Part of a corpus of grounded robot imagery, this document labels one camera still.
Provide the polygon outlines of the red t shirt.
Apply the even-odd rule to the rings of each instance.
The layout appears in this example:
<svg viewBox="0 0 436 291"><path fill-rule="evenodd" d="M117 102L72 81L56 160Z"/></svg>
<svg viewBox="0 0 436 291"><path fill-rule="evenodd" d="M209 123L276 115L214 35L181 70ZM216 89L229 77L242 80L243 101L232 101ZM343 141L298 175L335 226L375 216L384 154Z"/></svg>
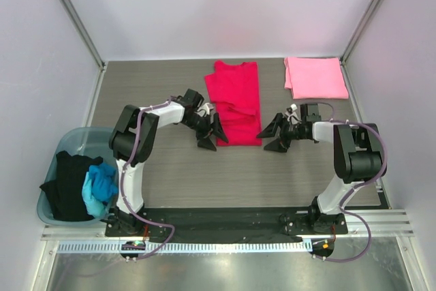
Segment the red t shirt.
<svg viewBox="0 0 436 291"><path fill-rule="evenodd" d="M218 139L216 145L261 146L262 140L257 137L262 131L257 63L230 65L216 61L214 72L204 81L228 138L227 142Z"/></svg>

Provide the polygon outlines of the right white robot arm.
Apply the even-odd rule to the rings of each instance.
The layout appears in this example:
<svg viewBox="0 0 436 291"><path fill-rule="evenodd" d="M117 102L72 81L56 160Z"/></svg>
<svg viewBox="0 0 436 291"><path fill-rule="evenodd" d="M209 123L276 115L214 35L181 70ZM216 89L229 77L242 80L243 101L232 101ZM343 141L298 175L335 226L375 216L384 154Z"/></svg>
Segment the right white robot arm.
<svg viewBox="0 0 436 291"><path fill-rule="evenodd" d="M326 189L314 197L307 213L281 216L290 236L347 233L347 203L387 170L385 145L376 124L324 120L315 102L292 104L277 113L256 137L269 138L264 150L277 153L286 153L295 140L333 145L334 176Z"/></svg>

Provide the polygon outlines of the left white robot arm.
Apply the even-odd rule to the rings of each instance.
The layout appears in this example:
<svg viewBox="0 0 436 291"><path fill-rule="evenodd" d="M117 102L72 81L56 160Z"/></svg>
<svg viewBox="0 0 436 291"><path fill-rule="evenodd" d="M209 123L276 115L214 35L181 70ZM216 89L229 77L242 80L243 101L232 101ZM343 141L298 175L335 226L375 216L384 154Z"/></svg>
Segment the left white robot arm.
<svg viewBox="0 0 436 291"><path fill-rule="evenodd" d="M162 104L124 107L109 139L119 176L118 199L107 223L109 233L117 230L137 236L144 230L144 164L152 153L158 129L178 124L195 132L199 148L216 151L211 136L229 142L215 107L193 89Z"/></svg>

